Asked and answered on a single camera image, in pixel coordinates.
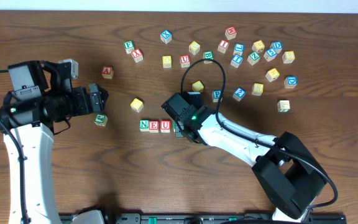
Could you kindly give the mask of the blue P wooden block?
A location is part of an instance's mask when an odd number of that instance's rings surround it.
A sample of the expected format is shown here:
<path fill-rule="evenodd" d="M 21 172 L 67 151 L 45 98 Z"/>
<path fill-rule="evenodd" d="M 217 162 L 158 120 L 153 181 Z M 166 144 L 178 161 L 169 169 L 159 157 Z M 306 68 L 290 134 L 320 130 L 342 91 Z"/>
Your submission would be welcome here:
<path fill-rule="evenodd" d="M 212 100 L 213 100 L 214 103 L 222 101 L 221 93 L 222 93 L 221 90 L 213 90 L 212 91 Z"/>

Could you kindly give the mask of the red E wooden block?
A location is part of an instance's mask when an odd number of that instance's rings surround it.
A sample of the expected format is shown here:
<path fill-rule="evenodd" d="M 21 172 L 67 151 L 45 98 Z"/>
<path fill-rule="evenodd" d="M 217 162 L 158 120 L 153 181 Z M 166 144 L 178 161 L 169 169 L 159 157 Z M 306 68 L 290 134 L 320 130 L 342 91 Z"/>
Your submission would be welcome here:
<path fill-rule="evenodd" d="M 150 133 L 159 132 L 159 121 L 149 121 L 149 132 Z"/>

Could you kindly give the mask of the green N wooden block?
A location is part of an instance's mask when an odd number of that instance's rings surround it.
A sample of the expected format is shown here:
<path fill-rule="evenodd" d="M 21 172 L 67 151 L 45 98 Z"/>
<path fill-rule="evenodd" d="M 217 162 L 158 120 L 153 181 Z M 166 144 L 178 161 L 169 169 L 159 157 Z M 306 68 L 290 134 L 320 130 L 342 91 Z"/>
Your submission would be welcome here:
<path fill-rule="evenodd" d="M 142 119 L 139 121 L 139 129 L 140 131 L 149 132 L 149 120 Z"/>

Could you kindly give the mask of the yellow S wooden block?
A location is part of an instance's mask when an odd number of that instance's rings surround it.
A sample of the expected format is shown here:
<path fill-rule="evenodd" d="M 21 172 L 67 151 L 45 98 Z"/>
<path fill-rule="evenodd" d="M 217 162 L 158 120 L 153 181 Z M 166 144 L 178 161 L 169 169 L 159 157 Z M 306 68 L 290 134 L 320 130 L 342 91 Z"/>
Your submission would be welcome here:
<path fill-rule="evenodd" d="M 254 83 L 252 87 L 252 95 L 261 96 L 264 92 L 264 85 L 261 83 Z"/>

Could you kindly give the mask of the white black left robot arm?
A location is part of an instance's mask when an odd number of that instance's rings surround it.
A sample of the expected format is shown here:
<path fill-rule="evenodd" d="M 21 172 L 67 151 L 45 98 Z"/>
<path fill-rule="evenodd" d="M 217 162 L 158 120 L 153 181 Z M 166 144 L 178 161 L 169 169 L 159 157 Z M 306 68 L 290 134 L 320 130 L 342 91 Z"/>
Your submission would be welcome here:
<path fill-rule="evenodd" d="M 0 132 L 9 155 L 11 206 L 9 223 L 106 223 L 99 209 L 61 216 L 55 203 L 52 147 L 53 125 L 94 113 L 105 126 L 108 92 L 92 83 L 73 87 L 78 63 L 27 61 L 10 65 L 13 85 L 0 108 Z"/>

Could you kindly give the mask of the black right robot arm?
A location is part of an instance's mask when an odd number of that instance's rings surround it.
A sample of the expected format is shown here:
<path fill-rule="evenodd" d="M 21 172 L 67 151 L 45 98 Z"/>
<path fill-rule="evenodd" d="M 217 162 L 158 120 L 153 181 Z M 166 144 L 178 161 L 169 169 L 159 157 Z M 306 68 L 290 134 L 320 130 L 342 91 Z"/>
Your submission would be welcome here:
<path fill-rule="evenodd" d="M 176 93 L 162 108 L 189 141 L 223 149 L 251 166 L 276 208 L 273 220 L 306 219 L 328 176 L 294 134 L 251 131 L 203 105 L 198 93 Z"/>

